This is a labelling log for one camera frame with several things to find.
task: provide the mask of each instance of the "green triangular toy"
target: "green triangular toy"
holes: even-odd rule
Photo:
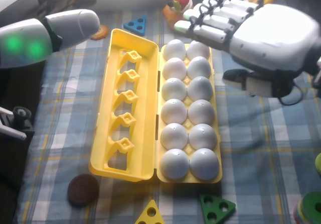
[[[200,195],[205,224],[220,224],[235,211],[236,204],[214,195]]]

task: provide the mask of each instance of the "brown cookie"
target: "brown cookie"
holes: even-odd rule
[[[109,29],[106,25],[100,25],[99,31],[91,37],[91,40],[100,40],[107,37]]]
[[[70,181],[67,193],[72,206],[85,207],[97,199],[99,184],[92,175],[78,175]]]

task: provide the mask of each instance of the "yellow egg carton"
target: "yellow egg carton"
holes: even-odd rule
[[[166,152],[160,142],[162,130],[166,126],[161,119],[161,110],[165,103],[161,94],[162,85],[165,82],[162,70],[166,62],[163,59],[163,51],[164,47],[159,55],[158,45],[145,38],[120,29],[112,31],[89,170],[95,175],[127,181],[141,181],[151,179],[156,168],[158,178],[164,182],[218,182],[222,178],[222,166],[217,120],[212,125],[218,137],[213,151],[220,162],[220,170],[215,179],[201,181],[189,171],[183,179],[171,181],[166,179],[159,170],[159,161]],[[208,60],[212,63],[212,52]],[[127,62],[134,63],[135,68],[121,72]],[[210,103],[217,116],[213,75],[214,71],[209,79],[213,87],[213,97]],[[117,90],[125,82],[131,82],[133,90],[119,93]],[[188,86],[190,80],[185,78],[183,82]],[[117,116],[116,110],[124,102],[131,104],[131,113]],[[188,97],[183,102],[187,108],[192,103]],[[189,132],[194,125],[187,119],[183,126]],[[129,128],[129,137],[114,141],[112,134],[119,127]],[[189,144],[183,150],[189,158],[195,151]],[[125,169],[118,169],[108,164],[117,152],[126,154]]]

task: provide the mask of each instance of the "triangle with holes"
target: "triangle with holes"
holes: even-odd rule
[[[145,36],[146,29],[146,16],[137,18],[136,20],[132,20],[130,22],[126,22],[122,24],[126,30],[139,35],[141,37]]]
[[[135,224],[165,224],[154,200],[151,200]]]
[[[214,195],[200,195],[205,224],[220,224],[230,217],[236,205]]]

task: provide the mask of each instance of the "table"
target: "table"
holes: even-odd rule
[[[146,37],[160,48],[175,38],[190,42],[169,31],[161,9],[101,14],[100,20],[113,29],[143,15],[147,16]],[[291,107],[227,87],[221,80],[223,72],[240,66],[216,50],[221,183],[165,184],[156,176],[131,183],[97,176],[98,201],[84,209],[72,208],[67,187],[76,175],[89,173],[109,40],[110,35],[101,41],[88,40],[48,60],[17,223],[134,223],[150,199],[156,201],[166,224],[203,223],[201,192],[222,194],[236,203],[237,211],[226,223],[294,223],[291,213],[302,195],[321,189],[321,177],[314,167],[321,152],[320,100],[313,98],[306,75],[297,79],[307,88],[306,100]]]

